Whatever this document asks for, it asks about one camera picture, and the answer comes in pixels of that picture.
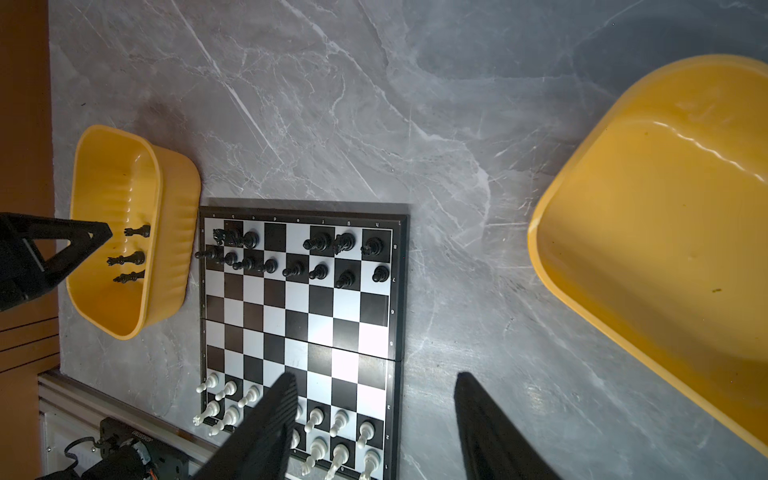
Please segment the black chess piece bishop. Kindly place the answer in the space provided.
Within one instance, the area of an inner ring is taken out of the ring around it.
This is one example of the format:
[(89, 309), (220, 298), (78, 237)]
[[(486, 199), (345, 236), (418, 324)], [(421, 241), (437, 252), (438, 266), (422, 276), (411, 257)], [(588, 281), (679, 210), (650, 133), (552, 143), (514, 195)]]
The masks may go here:
[(130, 273), (123, 273), (113, 279), (115, 283), (127, 284), (143, 279), (145, 277), (145, 271), (133, 271)]

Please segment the white chess piece knight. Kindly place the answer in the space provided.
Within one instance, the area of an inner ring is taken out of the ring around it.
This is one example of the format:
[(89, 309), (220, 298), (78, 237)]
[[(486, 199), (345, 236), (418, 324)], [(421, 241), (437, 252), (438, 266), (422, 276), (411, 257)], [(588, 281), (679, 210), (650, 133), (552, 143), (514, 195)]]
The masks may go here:
[(204, 410), (195, 415), (192, 419), (192, 423), (195, 427), (198, 427), (204, 423), (207, 418), (212, 418), (218, 415), (220, 412), (220, 404), (218, 401), (210, 401), (207, 403)]

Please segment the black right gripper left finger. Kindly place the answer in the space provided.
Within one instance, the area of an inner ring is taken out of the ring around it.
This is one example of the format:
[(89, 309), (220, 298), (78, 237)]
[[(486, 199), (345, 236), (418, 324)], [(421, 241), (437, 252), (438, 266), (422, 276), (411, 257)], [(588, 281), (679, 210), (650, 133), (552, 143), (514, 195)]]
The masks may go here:
[(286, 372), (194, 477), (283, 479), (297, 407), (296, 378)]

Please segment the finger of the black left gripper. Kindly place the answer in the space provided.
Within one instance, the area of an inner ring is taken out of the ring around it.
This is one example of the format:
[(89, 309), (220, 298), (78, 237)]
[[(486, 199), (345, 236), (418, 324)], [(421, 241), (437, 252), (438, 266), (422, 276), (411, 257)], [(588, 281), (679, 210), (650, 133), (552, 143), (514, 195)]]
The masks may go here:
[(57, 287), (113, 236), (104, 222), (1, 214), (1, 309)]

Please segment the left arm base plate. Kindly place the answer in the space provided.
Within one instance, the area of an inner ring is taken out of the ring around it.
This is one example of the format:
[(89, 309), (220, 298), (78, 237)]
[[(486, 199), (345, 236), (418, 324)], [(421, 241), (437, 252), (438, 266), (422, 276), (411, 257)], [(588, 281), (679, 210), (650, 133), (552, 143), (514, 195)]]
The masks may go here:
[(100, 422), (99, 449), (84, 479), (190, 479), (186, 453), (112, 417)]

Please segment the black chess piece small pawn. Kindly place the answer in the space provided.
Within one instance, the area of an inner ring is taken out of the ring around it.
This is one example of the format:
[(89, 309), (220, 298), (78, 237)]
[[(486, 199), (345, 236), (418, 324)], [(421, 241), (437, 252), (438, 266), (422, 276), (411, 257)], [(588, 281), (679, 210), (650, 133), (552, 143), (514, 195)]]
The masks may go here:
[(132, 237), (132, 236), (140, 236), (143, 238), (148, 238), (151, 233), (151, 226), (149, 224), (145, 224), (139, 228), (130, 228), (127, 227), (124, 229), (124, 235), (126, 237)]

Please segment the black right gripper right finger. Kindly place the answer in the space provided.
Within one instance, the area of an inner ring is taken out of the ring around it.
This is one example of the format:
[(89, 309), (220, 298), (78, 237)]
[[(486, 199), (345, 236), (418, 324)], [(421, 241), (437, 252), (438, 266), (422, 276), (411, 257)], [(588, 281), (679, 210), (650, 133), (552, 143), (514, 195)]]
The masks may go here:
[(559, 477), (471, 373), (457, 375), (454, 403), (469, 479)]

